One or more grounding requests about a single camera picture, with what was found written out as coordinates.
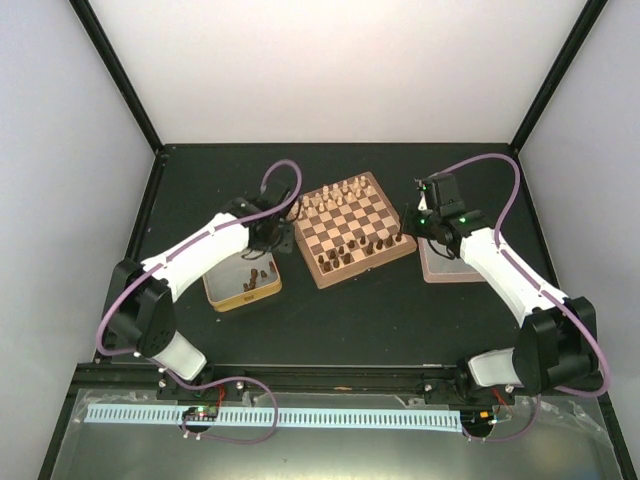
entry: purple cable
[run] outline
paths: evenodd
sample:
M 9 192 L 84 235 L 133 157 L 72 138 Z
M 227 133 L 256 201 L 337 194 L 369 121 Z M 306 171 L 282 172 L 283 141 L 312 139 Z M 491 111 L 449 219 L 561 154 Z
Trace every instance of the purple cable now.
M 229 438 L 229 437 L 222 437 L 220 435 L 210 435 L 210 434 L 201 433 L 200 436 L 202 438 L 207 438 L 210 440 L 219 440 L 221 442 L 233 443 L 235 445 L 255 445 L 257 443 L 264 442 L 266 439 L 268 439 L 275 433 L 276 426 L 278 425 L 278 402 L 276 401 L 276 397 L 273 395 L 273 392 L 271 391 L 271 389 L 261 381 L 256 380 L 255 378 L 249 378 L 249 377 L 227 377 L 227 378 L 223 378 L 222 380 L 216 380 L 215 382 L 207 383 L 205 385 L 194 386 L 184 382 L 178 375 L 176 375 L 171 370 L 167 370 L 167 373 L 171 376 L 171 378 L 173 378 L 176 381 L 178 385 L 180 385 L 183 388 L 186 388 L 187 390 L 206 390 L 208 388 L 217 387 L 228 382 L 248 382 L 248 383 L 253 383 L 254 385 L 257 385 L 260 388 L 262 388 L 264 392 L 271 399 L 271 402 L 273 403 L 273 422 L 271 423 L 269 430 L 267 430 L 267 432 L 264 435 L 251 440 L 242 440 L 239 438 Z M 195 435 L 192 432 L 187 431 L 186 422 L 187 422 L 187 419 L 185 418 L 185 420 L 182 422 L 182 431 L 187 435 L 190 435 L 190 434 Z
M 298 167 L 298 165 L 292 160 L 280 160 L 274 163 L 273 165 L 271 165 L 271 167 L 269 167 L 269 169 L 266 171 L 266 173 L 262 177 L 260 190 L 261 192 L 264 192 L 264 190 L 266 189 L 266 183 L 267 183 L 267 180 L 269 179 L 269 176 L 276 169 L 282 166 L 291 167 L 296 174 L 296 188 L 294 189 L 293 193 L 289 195 L 289 197 L 287 197 L 287 199 L 284 202 L 282 202 L 280 205 L 270 208 L 269 210 L 265 210 L 264 212 L 256 213 L 254 215 L 249 215 L 247 217 L 236 218 L 230 222 L 226 222 L 221 225 L 218 225 L 217 227 L 215 227 L 214 233 L 222 230 L 223 228 L 231 227 L 232 225 L 253 222 L 255 220 L 268 217 L 269 215 L 273 215 L 274 213 L 277 213 L 285 209 L 291 203 L 293 203 L 298 198 L 300 189 L 302 188 L 302 172 L 300 171 L 300 167 Z M 198 243 L 200 240 L 208 237 L 209 235 L 210 235 L 209 232 L 202 232 L 200 235 L 197 235 L 196 237 L 192 238 L 187 243 L 185 243 L 184 245 L 180 246 L 179 248 L 171 252 L 169 255 L 167 255 L 167 263 L 173 261 L 182 252 L 192 247 L 193 245 Z M 115 300 L 115 302 L 113 302 L 113 305 L 109 307 L 109 310 L 107 310 L 107 312 L 105 313 L 104 317 L 102 318 L 102 321 L 100 322 L 100 325 L 98 325 L 98 330 L 96 332 L 96 350 L 98 350 L 100 354 L 104 356 L 116 356 L 116 355 L 122 355 L 125 353 L 135 352 L 135 348 L 121 348 L 116 350 L 108 350 L 104 348 L 104 345 L 102 344 L 102 337 L 104 335 L 105 330 L 107 329 L 107 326 L 109 325 L 109 321 L 111 320 L 113 315 L 118 311 L 122 303 L 129 297 L 129 295 L 133 293 L 133 291 L 136 288 L 142 285 L 142 283 L 144 283 L 147 279 L 149 279 L 155 272 L 157 272 L 161 268 L 163 268 L 163 265 L 159 263 L 154 267 L 152 267 L 151 269 L 149 269 L 148 271 L 144 272 L 142 275 L 140 275 L 140 277 L 135 279 L 131 283 L 131 285 L 125 288 L 124 291 Z M 158 365 L 158 362 L 153 360 L 151 361 L 152 363 L 155 363 L 156 365 Z M 273 410 L 274 410 L 273 423 L 271 424 L 271 427 L 269 428 L 267 433 L 265 433 L 263 436 L 253 440 L 241 440 L 236 438 L 227 438 L 227 437 L 221 437 L 218 435 L 206 435 L 206 434 L 204 435 L 200 434 L 201 437 L 210 438 L 213 440 L 220 440 L 222 442 L 227 442 L 227 443 L 234 443 L 236 445 L 254 445 L 256 443 L 260 443 L 266 440 L 267 438 L 271 437 L 271 435 L 273 435 L 273 433 L 275 432 L 276 425 L 278 424 L 278 403 L 276 402 L 276 398 L 274 397 L 273 392 L 269 389 L 269 387 L 267 387 L 264 383 L 260 382 L 259 380 L 249 378 L 249 377 L 228 377 L 228 378 L 223 378 L 221 380 L 216 380 L 215 382 L 207 383 L 205 385 L 194 386 L 184 382 L 176 373 L 172 372 L 171 370 L 167 369 L 166 372 L 169 376 L 171 376 L 171 378 L 173 378 L 176 381 L 176 383 L 181 385 L 183 388 L 186 388 L 187 390 L 205 390 L 207 388 L 213 388 L 215 386 L 222 385 L 227 382 L 243 381 L 243 382 L 253 383 L 254 385 L 259 386 L 271 398 L 271 401 L 273 402 Z M 187 432 L 186 430 L 186 426 L 184 425 L 184 423 L 182 425 L 182 429 L 187 435 L 189 434 L 189 432 Z
M 502 437 L 502 438 L 481 438 L 481 437 L 474 437 L 469 432 L 467 432 L 467 429 L 464 427 L 462 427 L 462 433 L 465 437 L 467 437 L 470 440 L 477 440 L 479 442 L 486 442 L 486 443 L 510 442 L 511 440 L 516 440 L 520 437 L 524 437 L 529 432 L 529 430 L 533 428 L 533 425 L 536 423 L 536 420 L 538 419 L 538 415 L 540 414 L 540 403 L 542 403 L 542 400 L 540 399 L 540 395 L 537 395 L 535 399 L 536 399 L 536 408 L 533 411 L 533 415 L 531 416 L 529 423 L 527 423 L 527 426 L 524 427 L 522 430 L 520 430 L 518 433 L 514 433 L 513 435 L 509 435 L 508 437 Z
M 502 212 L 500 212 L 500 216 L 498 217 L 498 221 L 496 222 L 496 227 L 495 227 L 495 230 L 494 230 L 494 237 L 493 238 L 495 240 L 496 247 L 499 248 L 500 247 L 500 230 L 502 228 L 502 224 L 504 223 L 504 219 L 506 218 L 507 214 L 509 213 L 509 210 L 511 210 L 511 207 L 513 206 L 513 202 L 515 202 L 515 200 L 516 200 L 516 195 L 518 194 L 518 190 L 520 189 L 520 169 L 518 168 L 518 164 L 515 162 L 515 160 L 513 160 L 511 157 L 508 157 L 508 156 L 503 155 L 501 153 L 485 153 L 483 155 L 476 155 L 475 157 L 467 158 L 466 160 L 458 162 L 455 165 L 452 165 L 451 167 L 445 168 L 440 173 L 453 172 L 454 170 L 457 170 L 457 169 L 459 169 L 461 167 L 467 166 L 467 165 L 469 165 L 471 163 L 475 163 L 477 161 L 486 160 L 486 159 L 490 159 L 490 158 L 497 158 L 497 159 L 500 159 L 500 160 L 504 160 L 509 165 L 511 165 L 511 168 L 513 168 L 513 173 L 514 173 L 513 190 L 511 191 L 511 195 L 509 196 L 509 200 L 507 200 L 507 203 L 505 204 L 504 208 L 502 209 Z M 508 252 L 502 250 L 502 251 L 500 251 L 500 253 L 502 253 L 502 256 L 536 290 L 540 290 L 541 285 L 536 280 L 534 280 L 531 277 L 531 275 L 529 275 L 522 268 L 522 266 L 511 255 L 509 255 Z M 598 357 L 598 363 L 600 365 L 600 371 L 602 372 L 602 385 L 600 386 L 600 388 L 598 388 L 597 390 L 594 390 L 593 392 L 585 392 L 583 390 L 576 390 L 576 389 L 569 388 L 569 387 L 556 387 L 556 390 L 559 390 L 559 391 L 564 392 L 564 393 L 569 393 L 571 395 L 576 395 L 576 396 L 579 396 L 579 397 L 585 397 L 585 398 L 594 398 L 594 397 L 598 397 L 598 396 L 602 395 L 603 393 L 605 393 L 609 389 L 609 386 L 611 385 L 611 369 L 609 367 L 609 362 L 607 361 L 607 358 L 606 358 L 604 352 L 602 351 L 602 348 L 600 348 L 600 345 L 598 345 L 598 342 L 596 341 L 595 338 L 593 338 L 593 335 L 591 335 L 591 332 L 589 332 L 587 327 L 585 327 L 584 324 L 580 321 L 580 319 L 576 315 L 574 315 L 573 312 L 571 312 L 567 307 L 565 307 L 564 304 L 560 300 L 558 300 L 557 298 L 552 296 L 546 290 L 540 291 L 540 295 L 544 296 L 551 303 L 553 303 L 556 307 L 558 307 L 560 309 L 560 311 L 576 326 L 576 328 L 580 331 L 580 333 L 587 340 L 587 343 L 589 343 L 589 345 L 593 349 L 593 352 L 596 354 L 596 357 Z

